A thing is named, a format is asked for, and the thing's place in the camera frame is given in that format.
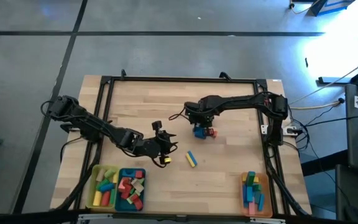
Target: white cable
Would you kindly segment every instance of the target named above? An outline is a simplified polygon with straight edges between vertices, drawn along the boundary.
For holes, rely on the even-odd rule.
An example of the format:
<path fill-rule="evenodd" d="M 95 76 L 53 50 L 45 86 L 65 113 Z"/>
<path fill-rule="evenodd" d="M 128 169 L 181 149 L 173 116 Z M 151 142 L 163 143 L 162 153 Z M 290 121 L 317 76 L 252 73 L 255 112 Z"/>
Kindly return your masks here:
<path fill-rule="evenodd" d="M 306 97 L 308 97 L 308 96 L 310 96 L 310 95 L 312 95 L 312 94 L 314 94 L 314 93 L 317 93 L 318 91 L 322 90 L 323 88 L 326 88 L 326 87 L 331 86 L 332 84 L 335 84 L 336 82 L 338 82 L 339 80 L 341 80 L 341 79 L 345 78 L 346 76 L 350 75 L 352 72 L 356 71 L 357 69 L 358 69 L 358 66 L 357 66 L 356 68 L 352 69 L 352 70 L 351 70 L 349 73 L 347 73 L 346 75 L 342 76 L 341 78 L 338 78 L 337 80 L 333 81 L 332 83 L 327 84 L 327 85 L 325 85 L 325 86 L 323 86 L 323 87 L 321 87 L 321 88 L 319 88 L 319 89 L 317 89 L 317 90 L 315 90 L 315 91 L 313 91 L 313 92 L 307 94 L 306 96 L 303 96 L 303 97 L 301 97 L 301 98 L 299 98 L 299 99 L 297 99 L 297 100 L 295 100 L 295 101 L 292 101 L 291 103 L 289 103 L 289 105 L 292 105 L 292 104 L 294 104 L 294 103 L 296 103 L 296 102 L 298 102 L 298 101 L 301 101 L 301 100 L 305 99 Z"/>
<path fill-rule="evenodd" d="M 317 4 L 317 2 L 319 2 L 320 0 L 317 0 L 317 1 L 315 1 L 309 8 L 307 8 L 307 9 L 305 9 L 305 10 L 302 10 L 302 11 L 300 11 L 300 12 L 295 12 L 295 10 L 293 10 L 293 7 L 291 7 L 291 10 L 293 11 L 293 13 L 295 13 L 295 14 L 301 14 L 302 12 L 305 12 L 305 11 L 307 11 L 307 10 L 309 10 L 311 7 L 313 7 L 315 4 Z"/>
<path fill-rule="evenodd" d="M 291 107 L 292 110 L 313 110 L 313 109 L 320 109 L 320 108 L 324 108 L 324 107 L 327 107 L 327 106 L 334 106 L 336 104 L 338 104 L 339 101 L 335 101 L 335 102 L 332 102 L 332 103 L 329 103 L 327 105 L 321 105 L 321 106 L 307 106 L 307 107 Z"/>

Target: wooden tabletop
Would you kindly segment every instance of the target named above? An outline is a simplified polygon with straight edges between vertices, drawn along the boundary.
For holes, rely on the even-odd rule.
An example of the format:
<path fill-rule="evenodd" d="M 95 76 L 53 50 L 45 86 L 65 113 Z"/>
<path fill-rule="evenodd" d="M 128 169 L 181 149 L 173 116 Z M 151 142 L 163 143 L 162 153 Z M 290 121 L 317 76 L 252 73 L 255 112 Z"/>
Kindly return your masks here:
<path fill-rule="evenodd" d="M 94 111 L 101 76 L 87 75 L 81 87 L 79 102 Z M 267 80 L 268 90 L 284 94 L 281 80 Z M 108 120 L 119 127 L 142 132 L 144 138 L 154 136 L 152 122 L 162 121 L 163 129 L 176 134 L 178 150 L 170 154 L 172 163 L 161 169 L 150 158 L 131 158 L 104 138 L 100 164 L 119 167 L 141 167 L 147 172 L 144 213 L 187 215 L 242 215 L 240 210 L 239 175 L 253 170 L 266 173 L 262 155 L 257 111 L 255 109 L 225 111 L 216 116 L 215 139 L 196 139 L 192 125 L 184 118 L 169 121 L 179 113 L 185 101 L 197 102 L 208 95 L 253 95 L 254 87 L 246 83 L 186 83 L 115 81 Z M 106 101 L 102 100 L 101 111 Z M 79 137 L 70 133 L 68 140 Z M 284 137 L 295 144 L 295 140 Z M 55 186 L 51 208 L 59 206 L 77 184 L 85 154 L 86 141 L 65 148 Z M 198 165 L 191 168 L 185 154 L 191 150 Z M 298 152 L 280 146 L 285 184 L 295 200 L 311 213 Z M 88 184 L 84 187 L 81 208 L 85 207 Z M 275 188 L 278 211 L 283 213 L 279 189 Z"/>

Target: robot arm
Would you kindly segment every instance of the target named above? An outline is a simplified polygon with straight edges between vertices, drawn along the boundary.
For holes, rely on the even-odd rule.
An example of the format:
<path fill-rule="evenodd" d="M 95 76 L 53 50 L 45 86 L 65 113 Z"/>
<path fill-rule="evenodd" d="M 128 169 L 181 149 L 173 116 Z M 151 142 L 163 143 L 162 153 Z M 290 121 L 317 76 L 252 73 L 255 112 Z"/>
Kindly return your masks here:
<path fill-rule="evenodd" d="M 167 154 L 177 148 L 177 142 L 170 141 L 170 137 L 175 135 L 160 130 L 161 121 L 152 123 L 155 137 L 143 139 L 143 134 L 138 131 L 129 128 L 117 128 L 87 112 L 85 108 L 78 104 L 77 99 L 70 96 L 59 96 L 44 115 L 55 121 L 68 122 L 61 125 L 66 132 L 69 132 L 70 128 L 78 128 L 82 137 L 91 142 L 96 142 L 101 139 L 101 135 L 105 135 L 119 149 L 133 155 L 130 156 L 149 156 L 153 160 L 159 156 L 160 163 L 163 165 L 170 163 Z"/>
<path fill-rule="evenodd" d="M 274 146 L 283 144 L 282 122 L 288 116 L 288 101 L 282 95 L 262 92 L 249 96 L 220 97 L 206 96 L 198 103 L 186 102 L 185 114 L 191 124 L 195 125 L 194 132 L 198 138 L 214 136 L 212 121 L 225 110 L 255 108 L 260 110 L 273 122 L 267 128 L 266 141 Z"/>

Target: gray floor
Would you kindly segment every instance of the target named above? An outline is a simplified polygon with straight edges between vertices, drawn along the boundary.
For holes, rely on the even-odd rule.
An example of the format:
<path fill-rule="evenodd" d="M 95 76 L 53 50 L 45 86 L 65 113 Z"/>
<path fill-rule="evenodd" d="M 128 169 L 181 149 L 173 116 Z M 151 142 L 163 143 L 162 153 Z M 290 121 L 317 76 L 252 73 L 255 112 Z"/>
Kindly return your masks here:
<path fill-rule="evenodd" d="M 80 0 L 1 0 L 0 30 L 71 31 L 80 5 Z M 216 77 L 225 71 L 233 78 L 281 79 L 293 101 L 319 88 L 317 77 L 340 77 L 358 65 L 358 1 L 347 11 L 321 17 L 294 15 L 287 7 L 281 0 L 89 1 L 80 31 L 327 33 L 320 37 L 78 36 L 60 94 L 77 96 L 84 75 L 118 75 L 122 68 L 130 76 Z M 40 127 L 39 106 L 52 92 L 68 39 L 0 36 L 0 137 L 5 140 L 0 146 L 0 213 L 11 211 Z M 341 86 L 330 87 L 296 106 L 330 103 L 344 97 L 343 92 Z M 322 111 L 294 111 L 294 117 L 307 123 Z M 342 105 L 320 120 L 344 115 Z M 49 127 L 24 212 L 49 209 L 59 150 L 67 139 L 58 125 L 52 122 Z M 318 156 L 346 149 L 345 122 L 311 127 L 310 134 Z M 302 161 L 314 158 L 310 149 L 301 153 Z M 317 182 L 329 187 L 318 189 Z M 306 184 L 315 215 L 332 218 L 332 213 L 321 211 L 335 211 L 331 179 L 316 174 L 307 177 Z M 323 203 L 327 198 L 332 203 Z"/>

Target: plastic tray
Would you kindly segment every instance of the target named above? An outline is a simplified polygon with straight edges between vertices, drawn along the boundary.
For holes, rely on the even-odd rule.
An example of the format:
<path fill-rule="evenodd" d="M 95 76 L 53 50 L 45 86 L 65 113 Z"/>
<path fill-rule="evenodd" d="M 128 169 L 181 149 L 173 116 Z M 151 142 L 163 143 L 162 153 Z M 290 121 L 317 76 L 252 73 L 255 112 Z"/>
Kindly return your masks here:
<path fill-rule="evenodd" d="M 140 168 L 122 168 L 119 171 L 118 183 L 121 182 L 122 172 L 124 170 L 126 170 L 127 172 L 130 172 L 130 171 L 135 172 L 137 170 L 141 170 L 144 173 L 144 181 L 143 181 L 144 190 L 142 191 L 142 193 L 139 196 L 139 198 L 141 199 L 141 201 L 143 203 L 143 207 L 144 207 L 144 194 L 145 194 L 145 191 L 146 191 L 146 170 L 145 169 L 140 169 Z M 130 203 L 128 203 L 128 201 L 126 199 L 121 198 L 121 194 L 122 193 L 117 190 L 116 211 L 118 211 L 118 212 L 138 212 L 138 210 L 136 209 L 134 204 L 130 204 Z"/>
<path fill-rule="evenodd" d="M 240 207 L 242 213 L 247 217 L 262 217 L 270 218 L 273 216 L 272 210 L 272 200 L 270 199 L 270 190 L 269 190 L 269 178 L 266 174 L 256 173 L 256 177 L 259 178 L 259 184 L 262 184 L 262 194 L 265 195 L 264 200 L 264 209 L 258 211 L 257 206 L 255 208 L 255 215 L 249 215 L 248 208 L 244 208 L 243 196 L 242 196 L 242 176 L 247 176 L 248 172 L 243 172 L 240 175 Z"/>
<path fill-rule="evenodd" d="M 91 180 L 89 183 L 89 193 L 88 193 L 88 198 L 86 199 L 86 207 L 88 208 L 98 208 L 98 209 L 112 209 L 114 208 L 114 204 L 109 204 L 109 206 L 93 206 L 93 199 L 94 199 L 94 193 L 96 192 L 96 176 L 99 173 L 100 168 L 103 168 L 105 170 L 109 170 L 109 169 L 115 169 L 116 172 L 119 171 L 119 168 L 116 166 L 108 166 L 108 165 L 95 165 L 92 168 L 92 175 L 91 175 Z M 116 198 L 114 200 L 117 199 L 117 186 L 114 186 L 114 188 L 116 189 Z"/>

